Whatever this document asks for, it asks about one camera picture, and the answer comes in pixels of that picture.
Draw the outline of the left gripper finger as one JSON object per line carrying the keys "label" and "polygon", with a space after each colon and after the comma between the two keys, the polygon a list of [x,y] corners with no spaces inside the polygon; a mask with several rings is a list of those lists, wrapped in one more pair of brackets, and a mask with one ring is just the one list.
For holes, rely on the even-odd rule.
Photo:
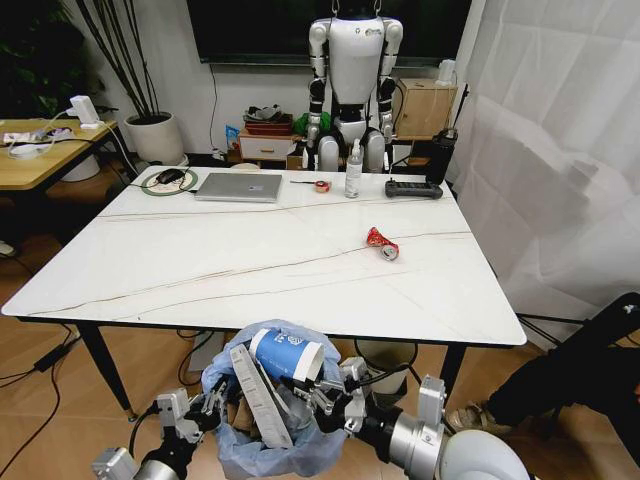
{"label": "left gripper finger", "polygon": [[239,409],[239,388],[227,386],[224,396],[224,406],[219,413],[221,419],[234,420]]}
{"label": "left gripper finger", "polygon": [[224,396],[227,389],[226,381],[218,381],[209,393],[204,396],[201,413],[219,414],[224,406]]}

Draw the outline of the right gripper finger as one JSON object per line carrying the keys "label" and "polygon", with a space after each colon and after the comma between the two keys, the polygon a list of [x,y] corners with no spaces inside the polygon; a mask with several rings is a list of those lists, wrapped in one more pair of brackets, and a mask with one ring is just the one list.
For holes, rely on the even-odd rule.
{"label": "right gripper finger", "polygon": [[322,394],[328,399],[336,399],[345,393],[342,383],[331,380],[306,380],[302,382],[293,379],[281,379],[280,384],[302,399],[310,399],[314,394]]}
{"label": "right gripper finger", "polygon": [[319,411],[321,415],[331,416],[336,400],[330,398],[325,393],[311,393],[308,404],[314,413]]}

